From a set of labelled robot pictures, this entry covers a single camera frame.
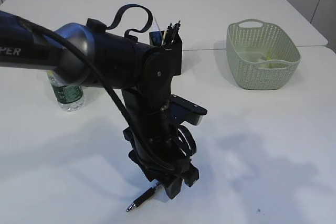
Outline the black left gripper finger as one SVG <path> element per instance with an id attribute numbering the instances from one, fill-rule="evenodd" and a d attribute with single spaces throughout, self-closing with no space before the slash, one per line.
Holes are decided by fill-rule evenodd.
<path id="1" fill-rule="evenodd" d="M 181 191 L 183 178 L 175 175 L 163 176 L 160 183 L 163 185 L 169 199 L 174 199 Z"/>

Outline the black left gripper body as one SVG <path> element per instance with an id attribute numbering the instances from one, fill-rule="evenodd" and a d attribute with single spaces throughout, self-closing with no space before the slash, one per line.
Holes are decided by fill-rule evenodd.
<path id="1" fill-rule="evenodd" d="M 160 182 L 163 176 L 175 175 L 192 187 L 199 179 L 199 171 L 191 159 L 197 151 L 196 143 L 183 123 L 170 122 L 168 107 L 169 103 L 156 109 L 144 104 L 126 106 L 132 122 L 124 130 L 124 137 L 133 148 L 129 157 L 150 181 Z"/>

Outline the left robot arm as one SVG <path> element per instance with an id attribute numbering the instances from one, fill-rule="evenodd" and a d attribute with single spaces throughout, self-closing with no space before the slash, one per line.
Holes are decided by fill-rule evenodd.
<path id="1" fill-rule="evenodd" d="M 104 88 L 128 124 L 129 158 L 148 180 L 174 198 L 199 179 L 184 122 L 196 125 L 207 111 L 172 94 L 173 61 L 160 48 L 110 34 L 95 19 L 51 31 L 1 12 L 1 66 L 50 70 L 64 85 Z"/>

